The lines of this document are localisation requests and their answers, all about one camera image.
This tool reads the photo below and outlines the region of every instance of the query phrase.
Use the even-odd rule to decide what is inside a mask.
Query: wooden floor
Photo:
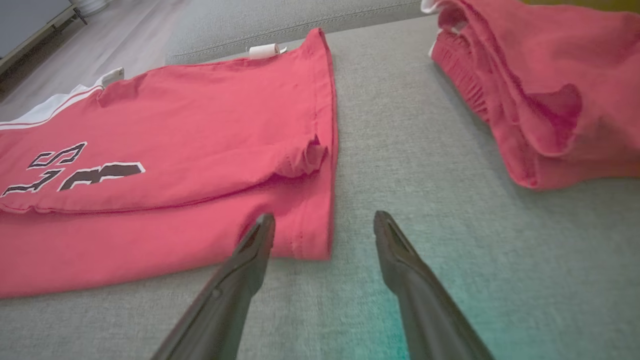
[[[0,121],[54,94],[92,85],[124,67],[125,78],[164,65],[164,46],[189,0],[112,0],[109,7],[49,36],[0,78]]]

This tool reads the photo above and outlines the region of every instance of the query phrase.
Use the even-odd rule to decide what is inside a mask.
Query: sofa seam
[[[188,53],[180,53],[180,54],[173,54],[173,55],[167,55],[167,58],[190,58],[190,57],[194,57],[194,56],[198,56],[200,54],[208,54],[208,53],[213,53],[217,50],[220,49],[226,49],[228,47],[232,47],[232,46],[236,46],[236,45],[240,45],[240,44],[245,44],[247,42],[256,40],[256,39],[261,39],[261,38],[265,38],[265,37],[271,37],[274,35],[280,35],[280,34],[284,34],[284,33],[289,33],[292,31],[296,31],[300,28],[303,28],[304,26],[308,26],[311,24],[314,24],[316,26],[318,25],[322,25],[322,24],[327,24],[329,22],[335,22],[338,20],[344,20],[344,19],[351,19],[354,17],[363,17],[363,16],[367,16],[367,15],[372,15],[372,14],[377,14],[377,13],[383,13],[383,12],[389,12],[392,10],[395,10],[397,8],[402,8],[402,7],[407,7],[408,5],[414,5],[416,3],[419,3],[419,1],[412,1],[409,3],[396,3],[392,6],[388,6],[385,8],[366,8],[363,9],[365,11],[362,10],[357,10],[355,12],[351,12],[351,13],[342,13],[342,14],[347,14],[345,16],[340,16],[340,17],[320,17],[320,18],[316,18],[316,19],[311,19],[311,20],[307,20],[304,22],[297,22],[295,24],[291,24],[290,26],[287,26],[286,28],[279,28],[279,29],[271,29],[271,30],[267,30],[267,31],[262,31],[259,33],[254,33],[251,35],[246,35],[244,37],[239,37],[239,38],[235,38],[232,40],[227,40],[226,42],[220,42],[214,45],[210,45],[210,46],[206,46],[206,47],[199,47],[193,51],[190,51]]]

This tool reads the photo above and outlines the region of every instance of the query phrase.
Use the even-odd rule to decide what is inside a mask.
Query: red fabric
[[[540,190],[640,176],[640,15],[443,0],[432,58]]]
[[[73,162],[26,170],[40,153],[81,142]],[[327,260],[337,151],[320,29],[274,58],[162,67],[42,125],[0,127],[0,191],[64,168],[37,192],[0,197],[0,297],[220,262],[263,212],[276,218],[272,255]],[[116,161],[144,172],[60,190],[76,170]]]

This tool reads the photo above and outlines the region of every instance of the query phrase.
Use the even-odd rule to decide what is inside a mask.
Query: yellow object
[[[608,12],[640,13],[639,0],[522,0],[531,5],[579,5]]]

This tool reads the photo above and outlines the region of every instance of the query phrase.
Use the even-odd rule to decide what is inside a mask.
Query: gray fabric surface
[[[486,125],[428,59],[435,21],[327,35],[340,135],[333,259],[269,262],[238,359],[408,359],[376,257],[377,209],[498,360],[640,358],[640,181],[515,186]],[[0,300],[0,359],[146,359],[210,271]]]
[[[167,64],[201,63],[247,47],[424,15],[419,0],[191,0],[165,54]]]

